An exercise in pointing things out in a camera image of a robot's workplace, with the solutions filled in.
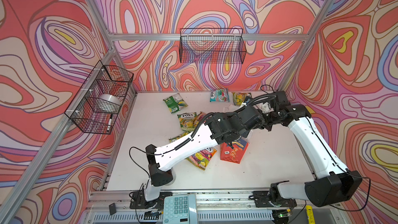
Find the red white paper bag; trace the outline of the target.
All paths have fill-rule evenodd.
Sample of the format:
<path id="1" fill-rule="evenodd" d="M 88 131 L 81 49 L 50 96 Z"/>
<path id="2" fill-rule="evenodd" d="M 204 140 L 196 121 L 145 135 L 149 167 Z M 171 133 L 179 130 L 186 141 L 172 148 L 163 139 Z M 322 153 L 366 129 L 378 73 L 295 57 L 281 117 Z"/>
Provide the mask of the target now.
<path id="1" fill-rule="evenodd" d="M 249 142 L 244 138 L 240 138 L 231 144 L 231 146 L 227 143 L 220 145 L 220 160 L 240 164 L 249 146 Z"/>

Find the pink yellow snack bag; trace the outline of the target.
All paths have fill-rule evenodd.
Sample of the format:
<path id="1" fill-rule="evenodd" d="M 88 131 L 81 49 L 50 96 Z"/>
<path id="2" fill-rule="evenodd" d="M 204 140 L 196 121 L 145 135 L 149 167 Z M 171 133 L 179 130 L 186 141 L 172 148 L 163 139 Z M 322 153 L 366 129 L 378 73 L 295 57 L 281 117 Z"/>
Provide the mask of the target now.
<path id="1" fill-rule="evenodd" d="M 206 148 L 189 156 L 187 160 L 195 167 L 206 170 L 210 160 L 216 154 L 217 150 L 214 148 Z"/>

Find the dark green snack bag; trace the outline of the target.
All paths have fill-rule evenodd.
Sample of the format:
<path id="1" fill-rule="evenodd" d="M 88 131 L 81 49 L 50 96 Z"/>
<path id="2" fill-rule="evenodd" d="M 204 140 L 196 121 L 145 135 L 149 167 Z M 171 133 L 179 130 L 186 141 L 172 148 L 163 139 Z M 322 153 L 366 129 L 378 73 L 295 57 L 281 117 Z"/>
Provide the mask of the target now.
<path id="1" fill-rule="evenodd" d="M 163 102 L 167 105 L 171 114 L 175 114 L 180 110 L 188 107 L 188 104 L 179 93 L 163 99 Z"/>

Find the yellow green mango snack bag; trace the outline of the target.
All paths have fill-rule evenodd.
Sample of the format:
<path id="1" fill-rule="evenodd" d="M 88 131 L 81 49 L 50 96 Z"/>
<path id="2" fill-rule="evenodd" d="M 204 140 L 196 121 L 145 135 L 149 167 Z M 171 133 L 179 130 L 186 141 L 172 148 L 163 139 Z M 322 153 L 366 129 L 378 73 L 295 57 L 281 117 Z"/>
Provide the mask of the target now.
<path id="1" fill-rule="evenodd" d="M 178 135 L 178 136 L 176 136 L 176 137 L 174 137 L 174 138 L 170 138 L 170 139 L 169 139 L 169 142 L 170 142 L 170 143 L 175 142 L 175 141 L 177 141 L 177 140 L 183 138 L 184 136 L 186 136 L 186 135 L 188 135 L 188 134 L 190 134 L 190 132 L 183 132 L 182 134 L 180 134 L 180 135 Z"/>

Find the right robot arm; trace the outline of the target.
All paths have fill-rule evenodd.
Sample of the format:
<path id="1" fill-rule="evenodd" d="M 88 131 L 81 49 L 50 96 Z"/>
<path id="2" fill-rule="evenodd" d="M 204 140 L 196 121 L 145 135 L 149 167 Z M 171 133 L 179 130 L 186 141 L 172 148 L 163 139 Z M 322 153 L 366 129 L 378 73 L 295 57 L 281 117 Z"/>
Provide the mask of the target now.
<path id="1" fill-rule="evenodd" d="M 358 171 L 350 170 L 326 143 L 304 105 L 289 105 L 265 113 L 265 128 L 281 124 L 295 136 L 314 179 L 308 182 L 280 181 L 271 185 L 271 200 L 310 201 L 323 207 L 348 201 L 363 181 Z"/>

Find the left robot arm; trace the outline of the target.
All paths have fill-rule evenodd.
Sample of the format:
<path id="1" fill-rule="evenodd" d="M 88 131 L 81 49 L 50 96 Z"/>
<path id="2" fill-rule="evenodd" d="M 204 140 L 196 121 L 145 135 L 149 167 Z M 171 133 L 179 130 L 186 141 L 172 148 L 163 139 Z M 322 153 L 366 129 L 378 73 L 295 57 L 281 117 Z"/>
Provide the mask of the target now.
<path id="1" fill-rule="evenodd" d="M 265 118 L 260 110 L 244 106 L 233 112 L 206 114 L 193 132 L 175 142 L 161 147 L 148 145 L 146 154 L 150 179 L 144 188 L 145 200 L 156 200 L 162 187 L 174 181 L 173 166 L 182 160 L 206 148 L 223 143 L 232 145 L 264 124 Z"/>

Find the orange snack bag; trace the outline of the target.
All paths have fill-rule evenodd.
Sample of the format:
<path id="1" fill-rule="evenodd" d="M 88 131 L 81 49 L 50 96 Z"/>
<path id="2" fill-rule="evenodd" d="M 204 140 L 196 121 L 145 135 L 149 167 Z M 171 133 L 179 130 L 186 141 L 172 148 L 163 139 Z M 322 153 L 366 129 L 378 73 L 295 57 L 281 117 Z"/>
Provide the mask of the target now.
<path id="1" fill-rule="evenodd" d="M 206 117 L 206 113 L 200 112 L 193 121 L 193 127 L 196 128 L 203 123 L 203 119 Z"/>

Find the teal mint snack bag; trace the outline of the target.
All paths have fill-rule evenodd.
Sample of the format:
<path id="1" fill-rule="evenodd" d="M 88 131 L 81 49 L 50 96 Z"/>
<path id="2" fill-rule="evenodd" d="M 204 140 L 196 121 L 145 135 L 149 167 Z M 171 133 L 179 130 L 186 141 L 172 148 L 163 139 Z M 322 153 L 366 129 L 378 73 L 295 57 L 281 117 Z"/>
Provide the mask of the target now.
<path id="1" fill-rule="evenodd" d="M 227 89 L 217 89 L 210 93 L 210 102 L 229 102 L 229 93 Z"/>

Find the yellow green lemon snack bag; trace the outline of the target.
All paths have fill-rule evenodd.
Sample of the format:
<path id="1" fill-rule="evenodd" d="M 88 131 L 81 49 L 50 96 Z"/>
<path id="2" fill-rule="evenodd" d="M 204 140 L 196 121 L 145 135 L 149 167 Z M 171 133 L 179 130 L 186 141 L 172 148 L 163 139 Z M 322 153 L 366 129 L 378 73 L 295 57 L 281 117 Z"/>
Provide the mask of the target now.
<path id="1" fill-rule="evenodd" d="M 249 92 L 232 92 L 233 95 L 233 104 L 235 106 L 240 106 L 246 99 L 246 97 L 252 97 L 252 94 Z"/>

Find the green spring tea snack bag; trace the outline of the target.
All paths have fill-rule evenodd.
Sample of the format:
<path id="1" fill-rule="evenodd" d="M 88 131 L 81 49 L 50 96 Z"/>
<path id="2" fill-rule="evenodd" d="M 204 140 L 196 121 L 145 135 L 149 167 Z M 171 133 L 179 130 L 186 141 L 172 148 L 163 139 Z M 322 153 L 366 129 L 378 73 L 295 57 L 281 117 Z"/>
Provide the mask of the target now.
<path id="1" fill-rule="evenodd" d="M 183 131 L 192 132 L 195 129 L 194 121 L 195 121 L 195 118 L 197 117 L 196 112 L 180 114 L 180 115 L 177 115 L 177 117 L 179 120 L 180 128 Z"/>

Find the teal calculator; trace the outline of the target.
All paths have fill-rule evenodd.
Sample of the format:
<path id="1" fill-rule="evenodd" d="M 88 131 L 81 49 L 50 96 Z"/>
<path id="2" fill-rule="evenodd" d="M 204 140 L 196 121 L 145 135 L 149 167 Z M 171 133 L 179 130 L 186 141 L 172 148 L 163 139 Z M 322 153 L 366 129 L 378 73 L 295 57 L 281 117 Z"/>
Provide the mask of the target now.
<path id="1" fill-rule="evenodd" d="M 163 224 L 198 224 L 197 198 L 194 194 L 164 199 Z"/>

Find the black marker in basket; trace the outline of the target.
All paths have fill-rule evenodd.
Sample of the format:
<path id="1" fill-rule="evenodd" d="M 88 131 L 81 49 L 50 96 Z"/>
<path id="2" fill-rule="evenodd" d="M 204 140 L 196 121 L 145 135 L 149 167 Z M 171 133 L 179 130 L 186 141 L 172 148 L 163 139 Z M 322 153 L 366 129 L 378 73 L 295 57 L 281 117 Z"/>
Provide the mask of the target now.
<path id="1" fill-rule="evenodd" d="M 107 123 L 107 132 L 110 132 L 112 128 L 113 114 L 110 115 L 108 123 Z"/>

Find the white tape roll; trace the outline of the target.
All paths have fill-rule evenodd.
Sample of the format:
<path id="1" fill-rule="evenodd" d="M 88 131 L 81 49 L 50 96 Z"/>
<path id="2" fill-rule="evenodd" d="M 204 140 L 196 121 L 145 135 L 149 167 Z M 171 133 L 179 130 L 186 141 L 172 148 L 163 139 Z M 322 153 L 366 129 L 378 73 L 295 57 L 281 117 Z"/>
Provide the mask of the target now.
<path id="1" fill-rule="evenodd" d="M 100 113 L 117 114 L 121 105 L 120 99 L 111 94 L 102 94 L 96 100 L 96 107 Z"/>

